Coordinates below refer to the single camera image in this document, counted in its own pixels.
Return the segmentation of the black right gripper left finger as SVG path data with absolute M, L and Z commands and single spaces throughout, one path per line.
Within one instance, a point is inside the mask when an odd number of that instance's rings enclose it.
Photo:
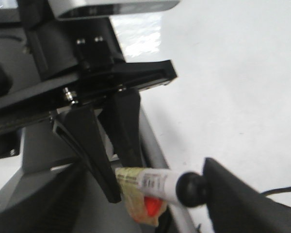
M 120 188 L 102 141 L 94 108 L 87 105 L 59 113 L 53 131 L 81 158 L 108 202 L 120 202 Z

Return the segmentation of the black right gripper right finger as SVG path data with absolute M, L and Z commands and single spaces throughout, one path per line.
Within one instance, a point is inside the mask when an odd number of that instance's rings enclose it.
M 98 119 L 124 167 L 142 167 L 139 135 L 141 97 L 137 89 L 110 96 Z

